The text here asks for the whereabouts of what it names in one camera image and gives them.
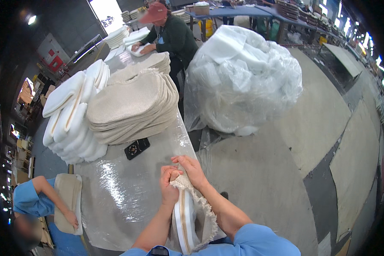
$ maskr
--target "red cap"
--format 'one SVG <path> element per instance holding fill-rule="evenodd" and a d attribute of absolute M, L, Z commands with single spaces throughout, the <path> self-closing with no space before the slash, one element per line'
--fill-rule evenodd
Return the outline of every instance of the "red cap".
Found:
<path fill-rule="evenodd" d="M 168 9 L 160 2 L 149 4 L 148 12 L 140 20 L 140 23 L 153 23 L 163 20 L 168 13 Z"/>

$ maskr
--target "dark green jacket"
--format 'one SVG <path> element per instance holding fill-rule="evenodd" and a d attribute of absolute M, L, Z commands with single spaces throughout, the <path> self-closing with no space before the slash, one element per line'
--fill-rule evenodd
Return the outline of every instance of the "dark green jacket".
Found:
<path fill-rule="evenodd" d="M 156 51 L 174 53 L 186 69 L 198 50 L 193 32 L 188 25 L 179 17 L 170 15 L 161 36 L 164 44 L 156 44 Z M 141 43 L 151 44 L 157 37 L 155 26 L 153 26 L 151 32 Z"/>

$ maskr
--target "doorway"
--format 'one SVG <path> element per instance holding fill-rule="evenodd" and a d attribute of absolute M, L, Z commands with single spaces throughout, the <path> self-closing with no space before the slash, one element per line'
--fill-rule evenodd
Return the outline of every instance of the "doorway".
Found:
<path fill-rule="evenodd" d="M 122 12 L 116 0 L 92 0 L 90 4 L 107 34 L 123 26 Z"/>

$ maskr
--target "hand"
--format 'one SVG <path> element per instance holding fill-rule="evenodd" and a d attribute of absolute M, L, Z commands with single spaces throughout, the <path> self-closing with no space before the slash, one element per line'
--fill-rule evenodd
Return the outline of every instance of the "hand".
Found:
<path fill-rule="evenodd" d="M 147 54 L 152 51 L 156 50 L 156 44 L 150 44 L 143 48 L 143 50 L 140 52 L 140 54 Z"/>
<path fill-rule="evenodd" d="M 162 204 L 174 207 L 179 198 L 179 190 L 173 187 L 170 182 L 174 181 L 183 171 L 176 169 L 176 166 L 161 167 L 161 179 L 159 184 L 162 192 Z"/>
<path fill-rule="evenodd" d="M 171 157 L 171 161 L 173 163 L 179 163 L 185 169 L 190 182 L 197 190 L 200 191 L 202 186 L 208 184 L 208 180 L 206 179 L 198 160 L 184 155 Z"/>
<path fill-rule="evenodd" d="M 131 51 L 133 51 L 133 52 L 138 51 L 138 49 L 139 49 L 139 47 L 140 47 L 141 45 L 142 45 L 141 42 L 138 42 L 138 43 L 133 44 L 132 47 L 131 47 Z"/>
<path fill-rule="evenodd" d="M 74 212 L 68 211 L 66 214 L 64 214 L 64 217 L 68 220 L 68 222 L 75 228 L 78 229 L 78 221 L 77 216 Z"/>

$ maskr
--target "smartphone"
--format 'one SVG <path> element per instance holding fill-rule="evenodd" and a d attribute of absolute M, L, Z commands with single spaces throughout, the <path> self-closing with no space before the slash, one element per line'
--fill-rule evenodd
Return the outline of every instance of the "smartphone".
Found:
<path fill-rule="evenodd" d="M 144 150 L 146 150 L 151 144 L 149 143 L 148 138 L 139 139 L 134 141 L 131 145 L 127 146 L 124 149 L 125 155 L 128 160 L 132 160 L 134 157 L 141 154 Z"/>

